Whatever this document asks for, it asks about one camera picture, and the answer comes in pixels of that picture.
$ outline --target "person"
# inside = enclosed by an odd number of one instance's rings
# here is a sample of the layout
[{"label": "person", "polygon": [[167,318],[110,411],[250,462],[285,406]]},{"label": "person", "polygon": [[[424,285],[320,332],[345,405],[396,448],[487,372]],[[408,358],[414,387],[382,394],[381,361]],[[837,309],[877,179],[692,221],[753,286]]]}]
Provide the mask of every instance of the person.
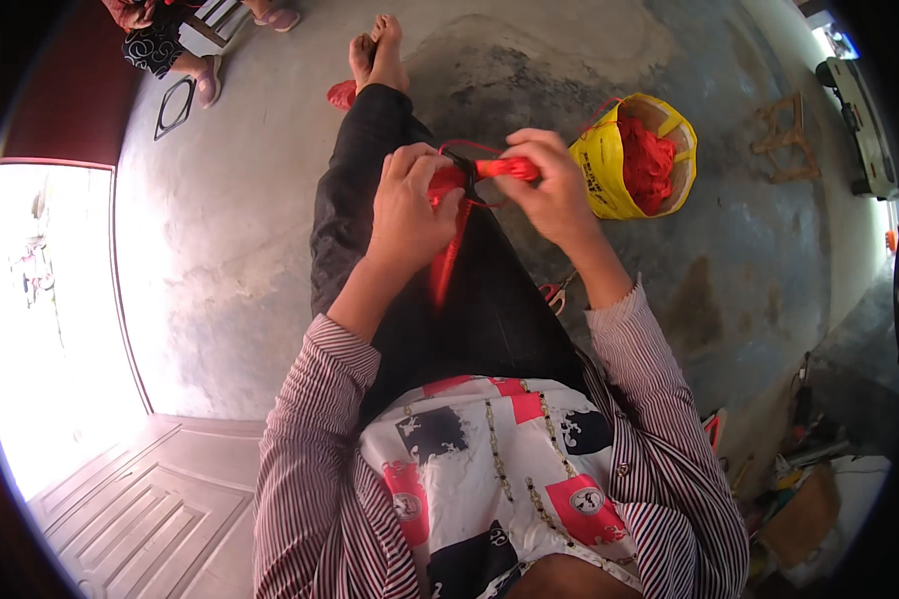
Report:
[{"label": "person", "polygon": [[582,278],[577,353],[489,209],[474,207],[446,303],[427,264],[462,190],[412,116],[396,18],[350,45],[360,93],[316,192],[314,319],[266,420],[256,597],[737,597],[748,537],[636,277],[552,131],[496,185]]},{"label": "person", "polygon": [[[187,11],[203,6],[205,0],[102,0],[117,25],[127,31],[123,57],[133,66],[157,78],[182,73],[196,79],[197,100],[209,108],[219,98],[220,56],[197,56],[180,43],[180,25]],[[291,30],[300,14],[291,8],[274,7],[271,0],[240,0],[250,8],[257,25],[279,32]]]}]

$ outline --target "bare foot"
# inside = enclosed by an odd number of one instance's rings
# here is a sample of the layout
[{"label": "bare foot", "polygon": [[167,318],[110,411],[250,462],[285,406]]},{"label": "bare foot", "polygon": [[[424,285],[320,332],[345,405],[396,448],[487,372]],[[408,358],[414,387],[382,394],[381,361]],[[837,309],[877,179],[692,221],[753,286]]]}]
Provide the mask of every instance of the bare foot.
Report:
[{"label": "bare foot", "polygon": [[350,68],[357,80],[357,93],[366,85],[366,79],[373,72],[373,52],[377,44],[369,35],[360,33],[350,42]]},{"label": "bare foot", "polygon": [[409,78],[400,60],[400,42],[403,41],[400,21],[392,14],[378,14],[370,39],[377,43],[377,48],[373,70],[366,83],[382,83],[402,92],[408,90]]}]

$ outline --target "striped shirt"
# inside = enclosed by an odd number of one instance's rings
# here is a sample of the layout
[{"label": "striped shirt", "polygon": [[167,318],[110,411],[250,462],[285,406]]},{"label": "striped shirt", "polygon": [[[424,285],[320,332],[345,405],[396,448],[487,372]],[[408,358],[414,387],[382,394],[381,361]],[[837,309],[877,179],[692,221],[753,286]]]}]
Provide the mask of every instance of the striped shirt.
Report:
[{"label": "striped shirt", "polygon": [[[739,596],[746,531],[642,285],[587,321],[617,391],[587,368],[614,431],[606,492],[635,541],[643,595]],[[307,330],[261,442],[256,597],[421,595],[393,498],[357,449],[360,400],[379,364],[323,315]]]}]

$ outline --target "red yarn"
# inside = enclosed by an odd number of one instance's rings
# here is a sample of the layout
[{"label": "red yarn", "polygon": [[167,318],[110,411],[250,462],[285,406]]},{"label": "red yarn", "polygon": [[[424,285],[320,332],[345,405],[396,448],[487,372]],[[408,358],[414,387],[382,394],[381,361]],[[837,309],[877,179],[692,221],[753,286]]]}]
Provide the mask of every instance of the red yarn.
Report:
[{"label": "red yarn", "polygon": [[[466,140],[450,140],[440,146],[440,153],[447,146],[453,144],[466,144],[481,150],[491,151],[499,154],[498,151],[480,144],[475,144]],[[539,177],[539,169],[528,158],[515,156],[513,158],[501,158],[496,160],[476,160],[476,178],[477,180],[500,176],[501,174],[509,174],[526,182],[532,182]],[[450,190],[466,185],[466,175],[456,166],[445,167],[433,174],[430,181],[430,187],[427,189],[427,197],[433,209]],[[456,262],[456,254],[459,252],[459,246],[463,243],[463,232],[466,230],[466,221],[469,212],[474,206],[484,206],[487,208],[500,208],[506,203],[503,201],[499,204],[484,204],[473,201],[472,198],[466,198],[456,213],[456,235],[449,242],[449,245],[442,252],[436,255],[430,264],[430,295],[433,306],[439,311],[446,301],[447,289],[450,287],[450,275],[452,275],[453,263]]]},{"label": "red yarn", "polygon": [[327,101],[340,110],[349,110],[357,100],[357,82],[353,79],[336,83],[327,92]]},{"label": "red yarn", "polygon": [[662,200],[673,194],[673,183],[669,175],[673,172],[673,158],[676,144],[652,131],[647,131],[637,117],[622,111],[615,121],[607,121],[599,126],[591,126],[596,115],[612,101],[623,103],[619,98],[603,102],[580,127],[580,137],[586,139],[591,130],[615,123],[619,127],[619,137],[623,142],[623,183],[635,205],[648,217],[659,213]]},{"label": "red yarn", "polygon": [[497,160],[477,160],[476,174],[480,179],[508,174],[523,181],[535,181],[539,177],[539,168],[525,156],[513,156]]}]

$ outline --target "white door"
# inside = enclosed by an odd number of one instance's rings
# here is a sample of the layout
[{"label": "white door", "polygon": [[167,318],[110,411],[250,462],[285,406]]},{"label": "white door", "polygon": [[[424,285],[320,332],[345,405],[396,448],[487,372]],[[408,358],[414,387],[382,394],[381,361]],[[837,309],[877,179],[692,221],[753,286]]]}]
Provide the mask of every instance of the white door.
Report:
[{"label": "white door", "polygon": [[149,416],[29,507],[88,597],[249,597],[264,426]]}]

